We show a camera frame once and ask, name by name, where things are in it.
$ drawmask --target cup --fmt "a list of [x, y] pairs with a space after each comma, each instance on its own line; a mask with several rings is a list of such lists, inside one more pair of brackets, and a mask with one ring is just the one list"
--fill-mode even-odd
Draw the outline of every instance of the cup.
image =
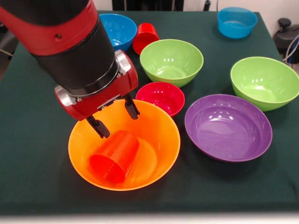
[[89, 158], [99, 178], [111, 183], [123, 182], [132, 167], [139, 141], [130, 132], [117, 131]]
[[155, 27], [150, 23], [142, 23], [138, 26], [137, 34], [133, 40], [133, 49], [140, 55], [147, 45], [158, 40], [159, 36]]

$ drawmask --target black cable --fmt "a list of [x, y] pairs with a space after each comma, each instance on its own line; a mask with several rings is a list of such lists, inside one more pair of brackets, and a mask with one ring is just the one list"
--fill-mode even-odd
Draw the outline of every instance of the black cable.
[[204, 11], [209, 11], [210, 5], [211, 5], [211, 1], [210, 0], [206, 0], [205, 6], [204, 6]]

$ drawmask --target blue bowl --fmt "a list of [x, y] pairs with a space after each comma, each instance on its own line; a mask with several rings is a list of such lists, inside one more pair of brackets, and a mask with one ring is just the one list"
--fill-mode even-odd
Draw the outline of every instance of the blue bowl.
[[130, 18], [118, 14], [101, 14], [100, 19], [116, 50], [126, 51], [137, 33], [137, 26]]
[[218, 13], [218, 29], [230, 38], [248, 36], [257, 23], [257, 16], [248, 9], [239, 7], [224, 8]]

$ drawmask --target dark green tablecloth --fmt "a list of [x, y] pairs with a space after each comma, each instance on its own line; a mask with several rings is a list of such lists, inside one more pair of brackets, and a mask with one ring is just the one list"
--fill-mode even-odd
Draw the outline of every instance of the dark green tablecloth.
[[[76, 121], [56, 100], [55, 83], [20, 45], [0, 81], [0, 214], [299, 209], [298, 99], [266, 113], [272, 145], [261, 158], [246, 163], [206, 157], [184, 127], [193, 101], [209, 94], [234, 94], [229, 71], [236, 61], [248, 56], [279, 59], [261, 16], [248, 38], [231, 40], [218, 32], [213, 12], [120, 14], [137, 25], [151, 22], [161, 39], [188, 41], [204, 55], [202, 70], [182, 88], [186, 104], [175, 118], [182, 142], [178, 160], [161, 180], [140, 190], [112, 192], [87, 183], [73, 169], [67, 152]], [[140, 88], [149, 79], [132, 49], [128, 55]]]

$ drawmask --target green bowl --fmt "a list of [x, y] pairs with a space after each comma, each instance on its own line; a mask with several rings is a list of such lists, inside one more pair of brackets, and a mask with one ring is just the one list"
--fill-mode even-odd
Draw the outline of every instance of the green bowl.
[[299, 76], [286, 64], [267, 57], [247, 57], [230, 71], [237, 96], [262, 111], [280, 108], [299, 94]]
[[146, 46], [140, 62], [153, 82], [167, 82], [182, 87], [197, 75], [204, 57], [194, 45], [180, 40], [160, 40]]

